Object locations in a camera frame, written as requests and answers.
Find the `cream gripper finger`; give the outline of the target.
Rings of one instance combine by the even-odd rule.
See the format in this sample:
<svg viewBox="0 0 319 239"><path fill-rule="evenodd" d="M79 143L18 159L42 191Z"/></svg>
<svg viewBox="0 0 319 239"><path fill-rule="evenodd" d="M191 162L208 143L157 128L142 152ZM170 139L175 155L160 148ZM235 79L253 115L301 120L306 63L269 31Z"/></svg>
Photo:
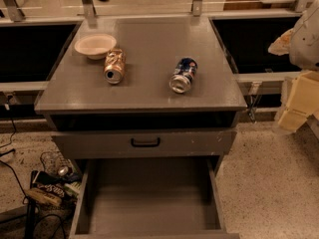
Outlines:
<svg viewBox="0 0 319 239"><path fill-rule="evenodd" d="M289 29L278 37L268 48L268 52L272 55L283 56L290 53L290 41L293 30Z"/></svg>
<svg viewBox="0 0 319 239"><path fill-rule="evenodd" d="M287 99L277 120L284 130L295 132L319 111L319 73L306 71L291 81Z"/></svg>

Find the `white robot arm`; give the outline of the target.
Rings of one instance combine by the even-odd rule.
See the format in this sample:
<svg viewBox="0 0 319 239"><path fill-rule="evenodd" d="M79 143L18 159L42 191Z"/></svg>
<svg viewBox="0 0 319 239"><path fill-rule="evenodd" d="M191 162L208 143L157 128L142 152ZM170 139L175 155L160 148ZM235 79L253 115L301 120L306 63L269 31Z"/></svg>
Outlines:
<svg viewBox="0 0 319 239"><path fill-rule="evenodd" d="M292 29L284 32L268 48L272 55L288 55L292 65L301 69L282 86L277 127L287 133L302 127L319 110L319 1L305 10Z"/></svg>

